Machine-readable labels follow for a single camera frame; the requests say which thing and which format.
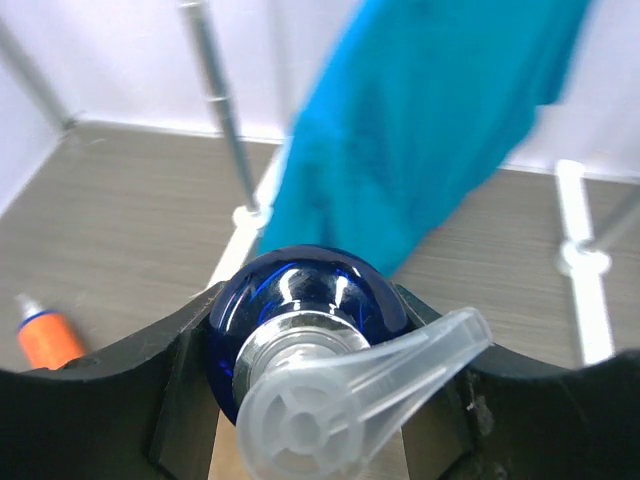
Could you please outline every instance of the metal pole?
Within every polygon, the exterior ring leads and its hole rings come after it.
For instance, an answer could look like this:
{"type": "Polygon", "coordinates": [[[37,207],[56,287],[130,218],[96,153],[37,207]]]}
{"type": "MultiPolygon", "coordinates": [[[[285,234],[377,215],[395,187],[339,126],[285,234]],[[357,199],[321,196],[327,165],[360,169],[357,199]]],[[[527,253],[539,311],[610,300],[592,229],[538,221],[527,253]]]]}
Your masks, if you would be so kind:
{"type": "Polygon", "coordinates": [[[588,251],[606,250],[640,220],[640,186],[594,229],[593,238],[582,244],[588,251]]]}
{"type": "Polygon", "coordinates": [[[212,115],[218,118],[222,132],[227,139],[231,155],[236,163],[240,181],[247,194],[247,207],[258,211],[258,205],[253,196],[255,191],[253,178],[249,169],[249,162],[244,145],[238,138],[233,115],[233,106],[227,84],[218,58],[213,27],[208,20],[205,1],[184,2],[181,4],[187,26],[191,34],[200,68],[206,78],[206,102],[212,115]]]}
{"type": "Polygon", "coordinates": [[[0,19],[0,57],[55,128],[64,132],[73,126],[75,123],[73,117],[2,19],[0,19]]]}

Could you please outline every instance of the white wall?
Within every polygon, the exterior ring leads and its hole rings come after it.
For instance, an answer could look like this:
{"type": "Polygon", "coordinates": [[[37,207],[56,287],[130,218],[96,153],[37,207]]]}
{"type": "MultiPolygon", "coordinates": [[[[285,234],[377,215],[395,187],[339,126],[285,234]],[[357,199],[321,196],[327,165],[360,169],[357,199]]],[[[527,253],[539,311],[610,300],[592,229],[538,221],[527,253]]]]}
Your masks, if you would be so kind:
{"type": "Polygon", "coordinates": [[[565,157],[597,176],[640,177],[640,2],[593,7],[561,103],[541,108],[513,165],[548,170],[565,157]]]}
{"type": "MultiPolygon", "coordinates": [[[[212,15],[245,136],[279,139],[360,0],[214,0],[212,15]]],[[[211,130],[173,0],[31,0],[2,15],[83,118],[211,130]]],[[[640,2],[599,0],[561,105],[541,109],[512,165],[584,161],[640,176],[640,2]]]]}
{"type": "MultiPolygon", "coordinates": [[[[216,0],[242,132],[282,137],[264,0],[216,0]]],[[[172,0],[3,2],[0,15],[83,118],[211,131],[185,25],[172,0]]]]}
{"type": "Polygon", "coordinates": [[[45,161],[58,139],[0,64],[0,215],[45,161]]]}

